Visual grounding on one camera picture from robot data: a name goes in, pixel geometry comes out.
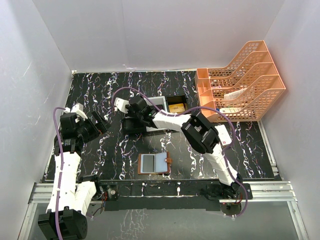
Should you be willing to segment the white plastic bin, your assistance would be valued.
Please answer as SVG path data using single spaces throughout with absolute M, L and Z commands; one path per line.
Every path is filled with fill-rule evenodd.
M 155 104 L 159 109 L 168 112 L 168 104 L 165 96 L 156 96 L 149 98 L 153 104 Z M 153 128 L 153 127 L 146 127 L 146 132 L 157 132 L 157 131 L 165 131 L 166 128 Z

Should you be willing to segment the black bin with gold card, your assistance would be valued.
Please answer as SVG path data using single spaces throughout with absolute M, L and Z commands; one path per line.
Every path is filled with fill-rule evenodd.
M 165 98 L 169 113 L 180 114 L 189 109 L 188 98 L 185 94 L 169 95 Z

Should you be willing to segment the brown leather card holder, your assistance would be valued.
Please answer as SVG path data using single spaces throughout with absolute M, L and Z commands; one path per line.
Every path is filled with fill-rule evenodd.
M 142 156 L 143 155 L 154 155 L 154 172 L 143 173 L 142 172 Z M 161 153 L 146 153 L 139 154 L 138 156 L 138 174 L 139 175 L 161 175 L 161 174 L 169 174 L 171 171 L 171 164 L 173 160 L 170 157 L 170 153 L 168 151 Z

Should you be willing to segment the white phone box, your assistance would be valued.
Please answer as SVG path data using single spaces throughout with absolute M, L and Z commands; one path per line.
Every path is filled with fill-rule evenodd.
M 218 131 L 218 137 L 223 147 L 226 147 L 227 145 L 232 143 L 231 136 L 224 125 L 217 125 L 215 126 L 215 128 Z

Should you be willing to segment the orange mesh file organizer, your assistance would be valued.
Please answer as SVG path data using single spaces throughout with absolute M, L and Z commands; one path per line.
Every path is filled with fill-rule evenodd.
M 232 122 L 260 121 L 286 90 L 264 40 L 248 41 L 224 67 L 197 68 L 195 85 L 202 114 L 211 122 L 224 122 L 220 108 L 242 108 L 227 113 Z M 239 97 L 224 100 L 224 94 L 247 88 Z

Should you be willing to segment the black plastic bin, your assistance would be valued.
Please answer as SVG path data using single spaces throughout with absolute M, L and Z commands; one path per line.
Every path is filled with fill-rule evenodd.
M 122 119 L 122 130 L 124 134 L 143 134 L 147 132 L 146 126 L 137 118 L 125 117 Z

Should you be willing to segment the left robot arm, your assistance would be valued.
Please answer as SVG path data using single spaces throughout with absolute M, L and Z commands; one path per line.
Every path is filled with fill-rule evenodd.
M 82 104 L 63 108 L 60 122 L 55 123 L 55 173 L 46 212 L 38 217 L 38 226 L 48 240 L 83 240 L 87 236 L 87 211 L 93 198 L 103 189 L 97 175 L 77 178 L 81 153 L 86 143 L 108 131 L 110 124 L 96 111 L 91 121 Z

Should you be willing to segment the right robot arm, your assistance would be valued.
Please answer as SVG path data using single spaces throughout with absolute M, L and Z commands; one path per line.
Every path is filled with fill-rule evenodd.
M 191 113 L 170 113 L 150 106 L 138 95 L 123 104 L 123 111 L 149 128 L 167 129 L 184 134 L 197 153 L 202 154 L 218 175 L 223 194 L 235 199 L 240 194 L 241 176 L 226 158 L 219 132 L 199 110 Z

